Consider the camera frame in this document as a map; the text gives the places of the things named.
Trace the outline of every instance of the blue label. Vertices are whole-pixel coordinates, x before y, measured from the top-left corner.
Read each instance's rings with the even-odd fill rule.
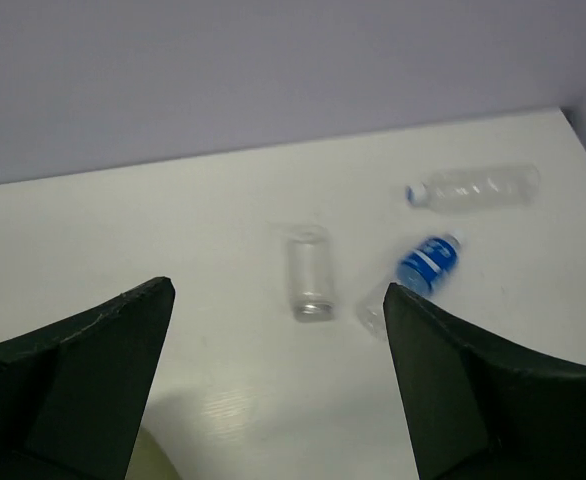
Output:
[[[398,265],[405,265],[419,273],[433,292],[453,270],[457,258],[453,245],[439,237],[430,237],[400,260]]]

